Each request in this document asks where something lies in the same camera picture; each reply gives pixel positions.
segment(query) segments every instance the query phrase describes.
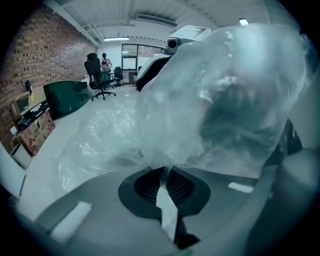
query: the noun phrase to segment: office chair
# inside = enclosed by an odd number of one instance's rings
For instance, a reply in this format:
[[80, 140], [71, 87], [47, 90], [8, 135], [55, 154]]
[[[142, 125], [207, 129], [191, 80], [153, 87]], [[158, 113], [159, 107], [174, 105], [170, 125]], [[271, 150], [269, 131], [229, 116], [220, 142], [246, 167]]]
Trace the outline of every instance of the office chair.
[[106, 76], [105, 80], [103, 79], [102, 72], [100, 70], [100, 60], [95, 53], [90, 53], [87, 55], [87, 61], [84, 63], [85, 69], [90, 76], [89, 86], [96, 90], [95, 96], [91, 97], [91, 100], [94, 101], [94, 97], [98, 98], [98, 96], [102, 95], [103, 100], [105, 100], [105, 95], [113, 94], [116, 96], [114, 92], [104, 91], [110, 84], [114, 81], [110, 79], [110, 76]]
[[123, 74], [122, 69], [119, 66], [116, 66], [114, 68], [114, 75], [113, 75], [113, 81], [115, 81], [117, 84], [115, 86], [123, 86], [122, 80], [123, 80]]

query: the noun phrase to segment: cardboard box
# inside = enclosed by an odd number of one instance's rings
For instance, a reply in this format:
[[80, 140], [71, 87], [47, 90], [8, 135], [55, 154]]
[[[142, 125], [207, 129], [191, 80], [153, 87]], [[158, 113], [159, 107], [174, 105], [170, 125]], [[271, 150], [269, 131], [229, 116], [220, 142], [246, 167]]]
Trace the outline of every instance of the cardboard box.
[[31, 156], [35, 156], [55, 127], [49, 112], [46, 111], [27, 129], [20, 132], [16, 140], [24, 145]]

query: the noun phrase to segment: air vent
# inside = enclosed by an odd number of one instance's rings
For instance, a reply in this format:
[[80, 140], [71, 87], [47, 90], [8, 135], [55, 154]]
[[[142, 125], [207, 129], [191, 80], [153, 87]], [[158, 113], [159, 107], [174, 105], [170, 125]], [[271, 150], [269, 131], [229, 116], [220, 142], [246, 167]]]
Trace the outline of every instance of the air vent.
[[146, 14], [137, 14], [136, 19], [138, 21], [154, 22], [154, 23], [166, 25], [166, 26], [173, 27], [173, 28], [175, 28], [177, 26], [177, 23], [174, 23], [171, 20], [156, 17], [156, 16], [151, 16], [151, 15], [146, 15]]

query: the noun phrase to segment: brick wall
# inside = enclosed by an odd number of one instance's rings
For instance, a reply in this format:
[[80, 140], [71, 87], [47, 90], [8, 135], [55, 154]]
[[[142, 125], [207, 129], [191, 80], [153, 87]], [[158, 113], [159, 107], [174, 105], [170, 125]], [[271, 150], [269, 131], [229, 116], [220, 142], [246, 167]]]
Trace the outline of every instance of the brick wall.
[[9, 109], [12, 98], [25, 92], [26, 80], [35, 88], [61, 80], [81, 81], [86, 55], [96, 46], [58, 14], [41, 6], [21, 25], [3, 60], [0, 74], [0, 141], [11, 150]]

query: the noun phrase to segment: plastic bag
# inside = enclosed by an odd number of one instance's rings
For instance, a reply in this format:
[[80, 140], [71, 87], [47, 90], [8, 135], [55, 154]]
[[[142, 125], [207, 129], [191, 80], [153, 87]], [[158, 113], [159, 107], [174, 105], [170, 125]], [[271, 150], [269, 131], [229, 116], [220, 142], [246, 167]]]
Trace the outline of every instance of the plastic bag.
[[219, 28], [180, 46], [142, 89], [141, 152], [154, 169], [255, 176], [278, 144], [305, 79], [302, 42], [291, 27]]
[[135, 135], [134, 107], [94, 110], [79, 126], [59, 157], [53, 192], [69, 192], [85, 181], [143, 163]]

